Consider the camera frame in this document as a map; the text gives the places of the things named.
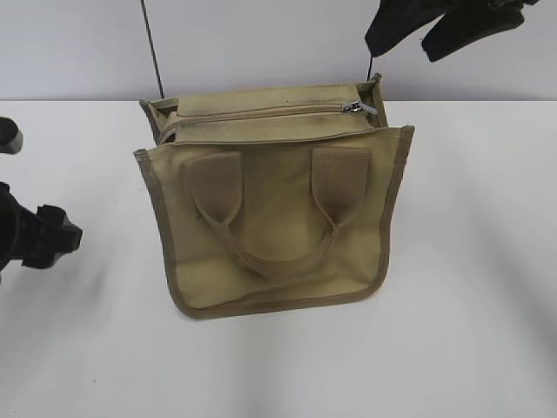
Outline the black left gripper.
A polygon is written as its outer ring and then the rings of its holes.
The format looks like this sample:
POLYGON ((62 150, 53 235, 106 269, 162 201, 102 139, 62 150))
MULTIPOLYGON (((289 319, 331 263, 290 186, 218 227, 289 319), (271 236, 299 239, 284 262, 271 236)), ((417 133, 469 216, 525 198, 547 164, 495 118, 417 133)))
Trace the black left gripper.
MULTIPOLYGON (((15 155, 23 148, 23 134, 11 119, 0 117, 0 152, 15 155)), ((65 254, 75 252, 83 231, 70 222, 64 209, 43 205, 37 213, 21 206, 1 183, 1 270, 12 261, 23 266, 45 269, 65 254)))

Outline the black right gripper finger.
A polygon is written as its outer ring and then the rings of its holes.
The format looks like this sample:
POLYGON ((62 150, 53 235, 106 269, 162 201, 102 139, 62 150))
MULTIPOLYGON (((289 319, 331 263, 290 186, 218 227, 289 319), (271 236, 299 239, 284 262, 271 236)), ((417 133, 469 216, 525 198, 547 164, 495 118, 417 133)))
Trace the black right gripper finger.
POLYGON ((421 47, 430 62, 524 23, 522 6, 459 6, 448 11, 426 34, 421 47))
POLYGON ((419 28, 448 11, 448 1, 385 0, 366 32, 372 56, 382 56, 419 28))

